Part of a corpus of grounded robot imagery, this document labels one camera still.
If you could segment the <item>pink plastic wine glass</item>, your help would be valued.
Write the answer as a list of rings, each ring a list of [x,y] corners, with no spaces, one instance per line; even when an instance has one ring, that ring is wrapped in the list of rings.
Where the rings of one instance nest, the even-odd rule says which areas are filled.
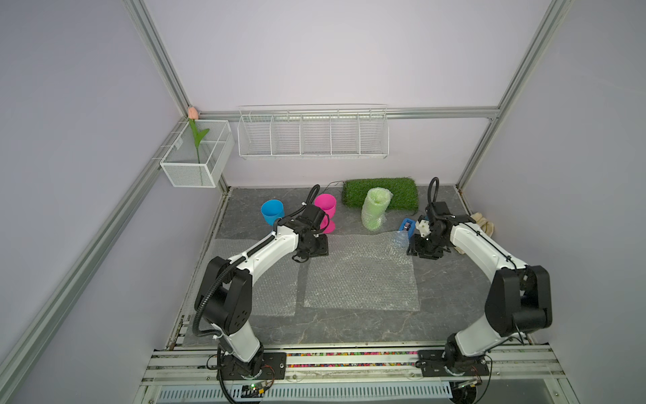
[[[335,222],[333,221],[333,217],[336,214],[336,198],[330,194],[318,195],[315,199],[315,206],[319,207],[326,214],[320,225],[323,233],[332,233],[336,228]]]

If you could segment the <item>blue tape dispenser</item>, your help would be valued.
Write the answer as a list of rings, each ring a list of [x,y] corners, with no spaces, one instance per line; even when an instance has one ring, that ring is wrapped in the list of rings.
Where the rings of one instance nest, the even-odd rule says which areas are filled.
[[[416,225],[417,225],[416,221],[410,218],[405,218],[400,224],[400,228],[398,230],[398,234],[397,234],[398,240],[404,243],[409,242],[410,239],[415,234]]]

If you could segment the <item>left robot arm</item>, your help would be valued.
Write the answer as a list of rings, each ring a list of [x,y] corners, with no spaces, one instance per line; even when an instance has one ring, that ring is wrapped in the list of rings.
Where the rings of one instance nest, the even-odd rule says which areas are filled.
[[[231,364],[244,376],[258,376],[264,367],[264,347],[249,323],[253,286],[281,259],[304,264],[329,254],[326,227],[331,218],[315,199],[314,185],[301,207],[272,224],[272,231],[249,249],[229,258],[210,260],[194,301],[191,324],[195,337],[212,337],[218,343],[222,365]]]

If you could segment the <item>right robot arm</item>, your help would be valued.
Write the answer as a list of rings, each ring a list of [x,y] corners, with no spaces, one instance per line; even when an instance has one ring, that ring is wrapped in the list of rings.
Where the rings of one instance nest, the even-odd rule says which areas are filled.
[[[437,363],[453,376],[477,369],[486,355],[513,337],[549,328],[553,322],[550,275],[529,265],[492,240],[470,215],[454,215],[437,199],[439,178],[427,188],[425,213],[415,223],[407,254],[438,260],[451,247],[463,251],[490,282],[484,315],[469,327],[451,334],[442,353],[419,354],[416,367]]]

